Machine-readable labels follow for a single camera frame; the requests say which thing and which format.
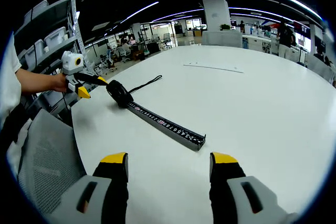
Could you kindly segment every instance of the office desk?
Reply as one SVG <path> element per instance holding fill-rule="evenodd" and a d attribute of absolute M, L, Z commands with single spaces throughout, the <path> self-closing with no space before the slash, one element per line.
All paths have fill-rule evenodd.
<path fill-rule="evenodd" d="M 227 63 L 244 73 L 187 67 L 190 61 Z M 126 109 L 105 87 L 72 107 L 73 129 L 87 173 L 99 161 L 129 153 L 127 223 L 212 223 L 210 152 L 238 159 L 278 196 L 302 212 L 320 189 L 333 158 L 336 91 L 312 71 L 262 52 L 220 46 L 164 51 L 113 79 L 135 102 L 199 134 L 193 152 Z"/>

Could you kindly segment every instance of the white storage box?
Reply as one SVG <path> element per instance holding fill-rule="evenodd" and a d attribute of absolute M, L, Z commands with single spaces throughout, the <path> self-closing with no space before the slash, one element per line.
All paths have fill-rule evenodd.
<path fill-rule="evenodd" d="M 45 43 L 49 47 L 49 50 L 52 50 L 54 47 L 64 41 L 65 31 L 65 27 L 58 28 L 44 39 Z"/>
<path fill-rule="evenodd" d="M 40 63 L 41 58 L 43 56 L 43 48 L 44 48 L 44 43 L 43 40 L 39 39 L 38 41 L 35 42 L 35 50 L 36 50 L 36 61 L 37 64 Z M 28 70 L 32 71 L 35 69 L 35 52 L 34 52 L 34 45 L 32 45 L 26 52 L 25 54 L 25 59 L 28 65 Z"/>
<path fill-rule="evenodd" d="M 34 6 L 33 8 L 33 19 L 38 16 L 41 12 L 43 12 L 43 9 L 46 8 L 49 5 L 47 0 L 43 0 L 41 3 L 37 4 L 36 6 Z M 31 18 L 31 11 L 29 10 L 29 12 L 26 13 L 25 17 L 24 17 L 24 24 L 28 23 L 30 21 Z"/>

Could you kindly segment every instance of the human arm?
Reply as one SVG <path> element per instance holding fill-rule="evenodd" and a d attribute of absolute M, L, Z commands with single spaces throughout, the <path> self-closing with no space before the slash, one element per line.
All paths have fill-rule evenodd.
<path fill-rule="evenodd" d="M 67 91 L 65 75 L 62 73 L 50 76 L 19 69 L 15 75 L 21 84 L 22 94 L 34 94 L 47 90 L 55 90 L 58 92 Z"/>

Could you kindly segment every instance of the human hand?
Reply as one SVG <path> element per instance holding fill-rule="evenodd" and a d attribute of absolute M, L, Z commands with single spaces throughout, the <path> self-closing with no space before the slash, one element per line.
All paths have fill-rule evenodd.
<path fill-rule="evenodd" d="M 53 76 L 53 78 L 54 78 L 53 90 L 57 92 L 67 92 L 67 82 L 65 79 L 65 75 L 59 73 Z"/>

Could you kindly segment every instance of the white cabinet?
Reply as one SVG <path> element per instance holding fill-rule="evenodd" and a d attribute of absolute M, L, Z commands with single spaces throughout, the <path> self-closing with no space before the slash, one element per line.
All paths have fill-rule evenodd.
<path fill-rule="evenodd" d="M 248 38 L 248 49 L 262 52 L 262 43 L 261 39 Z"/>

